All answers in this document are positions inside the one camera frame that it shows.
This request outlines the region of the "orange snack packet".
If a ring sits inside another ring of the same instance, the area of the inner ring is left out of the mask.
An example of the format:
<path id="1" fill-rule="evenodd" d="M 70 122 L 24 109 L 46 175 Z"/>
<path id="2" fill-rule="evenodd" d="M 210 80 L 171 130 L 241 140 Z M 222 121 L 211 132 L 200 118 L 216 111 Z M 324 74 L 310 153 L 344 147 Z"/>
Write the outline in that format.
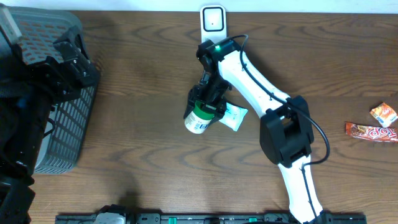
<path id="1" fill-rule="evenodd" d="M 345 132 L 347 135 L 358 139 L 376 142 L 397 142 L 396 128 L 364 126 L 345 122 Z"/>

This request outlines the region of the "teal wet wipes pack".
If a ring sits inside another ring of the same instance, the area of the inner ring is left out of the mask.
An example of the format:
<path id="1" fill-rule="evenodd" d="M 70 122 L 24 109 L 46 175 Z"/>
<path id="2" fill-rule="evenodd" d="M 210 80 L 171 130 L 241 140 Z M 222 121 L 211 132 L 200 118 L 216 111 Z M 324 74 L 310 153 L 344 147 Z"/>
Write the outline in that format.
<path id="1" fill-rule="evenodd" d="M 237 131 L 247 112 L 248 109 L 227 102 L 225 114 L 220 119 L 220 122 L 231 128 L 233 131 Z"/>

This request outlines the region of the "small orange tissue pack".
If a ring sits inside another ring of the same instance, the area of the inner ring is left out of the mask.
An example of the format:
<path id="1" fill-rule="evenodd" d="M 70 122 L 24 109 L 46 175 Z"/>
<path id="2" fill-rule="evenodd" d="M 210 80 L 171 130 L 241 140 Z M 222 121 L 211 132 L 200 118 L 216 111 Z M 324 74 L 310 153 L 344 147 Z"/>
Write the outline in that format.
<path id="1" fill-rule="evenodd" d="M 387 104 L 381 103 L 369 112 L 383 128 L 388 128 L 397 120 L 397 113 Z"/>

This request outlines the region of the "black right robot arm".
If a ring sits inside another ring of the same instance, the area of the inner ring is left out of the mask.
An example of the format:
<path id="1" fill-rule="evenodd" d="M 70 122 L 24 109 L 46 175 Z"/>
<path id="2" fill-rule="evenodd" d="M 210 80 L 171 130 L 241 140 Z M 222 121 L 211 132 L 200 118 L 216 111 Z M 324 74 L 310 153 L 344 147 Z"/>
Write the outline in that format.
<path id="1" fill-rule="evenodd" d="M 301 96 L 280 91 L 249 61 L 244 44 L 234 37 L 198 46 L 196 57 L 204 72 L 188 93 L 184 125 L 203 133 L 227 114 L 224 93 L 237 89 L 260 118 L 259 142 L 266 157 L 281 171 L 289 196 L 289 210 L 299 223 L 320 222 L 323 211 L 317 199 L 310 167 L 313 130 L 319 125 L 310 117 Z"/>

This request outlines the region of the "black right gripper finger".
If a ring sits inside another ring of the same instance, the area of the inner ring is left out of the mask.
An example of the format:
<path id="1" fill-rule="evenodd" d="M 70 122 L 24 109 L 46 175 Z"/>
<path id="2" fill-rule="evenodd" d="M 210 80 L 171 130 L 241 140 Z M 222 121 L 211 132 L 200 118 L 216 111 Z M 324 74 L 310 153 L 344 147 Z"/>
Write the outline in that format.
<path id="1" fill-rule="evenodd" d="M 217 103 L 205 103 L 205 112 L 209 112 L 214 115 L 214 117 L 210 121 L 210 124 L 213 124 L 224 117 L 226 113 L 226 103 L 227 101 L 225 99 L 221 99 Z"/>
<path id="2" fill-rule="evenodd" d="M 186 119 L 187 116 L 194 110 L 196 101 L 197 100 L 195 98 L 189 98 L 187 100 L 187 107 L 185 109 L 183 119 Z"/>

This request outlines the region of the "green lid jar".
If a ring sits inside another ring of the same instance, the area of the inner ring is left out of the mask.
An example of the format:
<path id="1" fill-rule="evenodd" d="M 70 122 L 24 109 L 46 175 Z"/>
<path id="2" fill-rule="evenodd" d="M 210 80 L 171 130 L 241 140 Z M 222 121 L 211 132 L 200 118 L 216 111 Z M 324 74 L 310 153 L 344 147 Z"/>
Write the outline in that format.
<path id="1" fill-rule="evenodd" d="M 185 127 L 194 134 L 202 134 L 210 125 L 211 120 L 215 114 L 205 110 L 204 103 L 199 101 L 195 102 L 193 110 L 184 119 Z"/>

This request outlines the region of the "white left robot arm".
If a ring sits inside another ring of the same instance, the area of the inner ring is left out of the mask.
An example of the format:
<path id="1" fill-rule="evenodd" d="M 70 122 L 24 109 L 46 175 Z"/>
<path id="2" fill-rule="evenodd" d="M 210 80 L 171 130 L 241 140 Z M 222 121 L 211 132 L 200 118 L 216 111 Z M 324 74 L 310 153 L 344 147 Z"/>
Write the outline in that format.
<path id="1" fill-rule="evenodd" d="M 29 223 L 35 173 L 70 171 L 100 73 L 80 25 L 1 25 L 1 222 Z"/>

